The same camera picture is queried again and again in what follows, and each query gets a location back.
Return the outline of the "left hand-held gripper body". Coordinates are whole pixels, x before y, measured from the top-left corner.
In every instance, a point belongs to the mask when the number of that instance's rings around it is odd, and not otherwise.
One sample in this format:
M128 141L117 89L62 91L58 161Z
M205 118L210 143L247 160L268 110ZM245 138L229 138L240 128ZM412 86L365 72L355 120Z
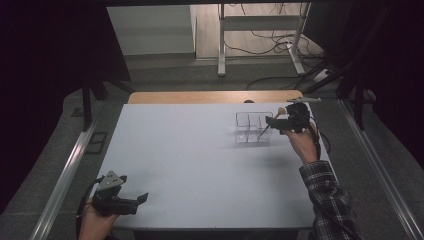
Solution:
M118 176L110 170L100 180L92 197L92 206L102 216L136 214L138 201L118 196L126 179L126 176Z

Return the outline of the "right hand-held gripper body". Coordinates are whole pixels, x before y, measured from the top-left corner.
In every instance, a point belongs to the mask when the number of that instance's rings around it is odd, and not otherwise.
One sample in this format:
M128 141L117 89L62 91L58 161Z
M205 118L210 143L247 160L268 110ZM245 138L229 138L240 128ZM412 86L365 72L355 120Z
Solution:
M301 133L306 129L310 120L313 118L309 103L319 103L320 98L309 98L309 97L298 97L294 99L289 99L289 105L285 107L288 115L288 120L293 124L293 131L295 133Z

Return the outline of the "makeup brush with black handle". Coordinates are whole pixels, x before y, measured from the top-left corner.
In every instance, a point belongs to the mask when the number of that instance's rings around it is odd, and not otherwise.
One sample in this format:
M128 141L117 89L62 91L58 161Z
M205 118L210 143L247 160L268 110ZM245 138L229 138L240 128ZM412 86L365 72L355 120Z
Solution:
M269 129L271 120L277 119L280 115L285 115L286 113L287 113L287 110L285 107L279 107L277 114L273 118L267 116L265 118L267 126L265 127L264 130L262 130L258 138L261 138L261 136Z

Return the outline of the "clear acrylic organizer box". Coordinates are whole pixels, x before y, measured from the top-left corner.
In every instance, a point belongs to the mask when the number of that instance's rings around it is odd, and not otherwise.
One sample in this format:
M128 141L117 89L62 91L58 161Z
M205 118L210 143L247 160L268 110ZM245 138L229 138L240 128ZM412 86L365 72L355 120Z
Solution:
M272 112L237 112L235 115L236 143L267 143L272 131L266 123L267 117L273 117Z

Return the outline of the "person's right hand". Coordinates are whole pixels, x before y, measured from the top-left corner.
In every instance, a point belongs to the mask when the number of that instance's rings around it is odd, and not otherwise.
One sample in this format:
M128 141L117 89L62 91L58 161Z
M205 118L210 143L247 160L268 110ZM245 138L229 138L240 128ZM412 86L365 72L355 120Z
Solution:
M309 164L319 160L313 134L309 129L304 130L302 133L285 130L284 134L288 137L292 148L300 157L303 164Z

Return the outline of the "person's left hand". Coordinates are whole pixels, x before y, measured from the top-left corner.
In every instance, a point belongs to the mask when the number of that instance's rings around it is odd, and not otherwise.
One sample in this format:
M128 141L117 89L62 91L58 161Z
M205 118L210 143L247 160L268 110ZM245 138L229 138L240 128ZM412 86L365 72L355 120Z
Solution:
M78 240L105 240L117 219L118 215L98 213L89 198L82 211Z

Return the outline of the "white power strip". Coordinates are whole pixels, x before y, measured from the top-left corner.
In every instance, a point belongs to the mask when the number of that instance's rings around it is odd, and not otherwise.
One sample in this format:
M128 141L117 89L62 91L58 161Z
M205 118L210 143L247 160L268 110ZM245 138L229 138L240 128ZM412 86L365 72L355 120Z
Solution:
M313 81L318 83L328 77L331 74L331 71L329 69L323 69L321 72L319 72L314 78Z

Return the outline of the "black metal stand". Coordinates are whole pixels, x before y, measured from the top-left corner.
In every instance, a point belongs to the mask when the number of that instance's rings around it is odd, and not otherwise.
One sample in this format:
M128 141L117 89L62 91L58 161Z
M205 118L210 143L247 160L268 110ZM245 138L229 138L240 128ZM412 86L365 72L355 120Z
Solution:
M113 86L123 90L128 94L132 94L135 90L124 83L114 80L105 73L95 72L91 76L87 75L82 78L82 95L83 95L83 117L84 117L84 126L82 131L86 132L93 122L92 108L91 108L91 94L94 94L94 97L103 101L108 97L108 91L104 85L105 82L112 84Z
M363 92L365 89L364 80L361 77L364 66L364 59L375 40L378 31L384 24L389 12L394 6L392 0L375 0L377 7L370 14L370 20L367 25L363 25L355 42L348 52L348 62L341 68L325 77L319 83L315 83L310 87L302 90L304 94L311 94L316 90L326 86L327 84L341 78L335 93L339 99L346 99L351 92L355 93L353 118L361 130L364 129L362 122L362 109L364 103Z

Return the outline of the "white cabinet panel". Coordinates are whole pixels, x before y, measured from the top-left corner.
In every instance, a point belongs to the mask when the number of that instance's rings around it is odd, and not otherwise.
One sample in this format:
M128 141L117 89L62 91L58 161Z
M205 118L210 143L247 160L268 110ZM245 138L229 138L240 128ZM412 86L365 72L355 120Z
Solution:
M108 7L124 55L194 53L189 5Z

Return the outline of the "aluminium rail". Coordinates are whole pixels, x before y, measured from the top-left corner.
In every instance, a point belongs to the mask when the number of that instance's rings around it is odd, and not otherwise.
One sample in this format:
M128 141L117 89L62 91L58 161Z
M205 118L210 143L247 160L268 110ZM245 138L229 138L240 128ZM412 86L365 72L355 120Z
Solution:
M45 208L42 211L38 222L30 236L30 240L47 239L96 125L97 121L93 120L80 133L45 205Z
M349 105L347 100L339 100L345 118L347 119L354 135L356 136L359 145L365 152L366 158L371 165L373 172L376 175L380 185L385 192L394 212L399 219L402 227L404 228L409 240L424 240L424 232L417 224L415 216L412 214L406 200L395 186L392 178L387 172L380 156L377 154L374 146L372 145L368 135L356 123L354 118L354 111Z

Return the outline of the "white metal desk frame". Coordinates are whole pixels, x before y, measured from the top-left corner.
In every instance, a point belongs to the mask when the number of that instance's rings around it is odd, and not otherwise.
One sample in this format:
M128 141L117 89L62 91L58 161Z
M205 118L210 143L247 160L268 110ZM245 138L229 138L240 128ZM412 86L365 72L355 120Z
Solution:
M287 44L288 53L299 76L306 72L300 61L298 44L303 33L307 19L310 3L300 8L298 15L269 15L269 16L226 16L224 5L220 4L219 16L219 52L218 52L218 75L223 77L226 74L225 56L225 33L229 31L274 31L288 30L294 31L294 40Z

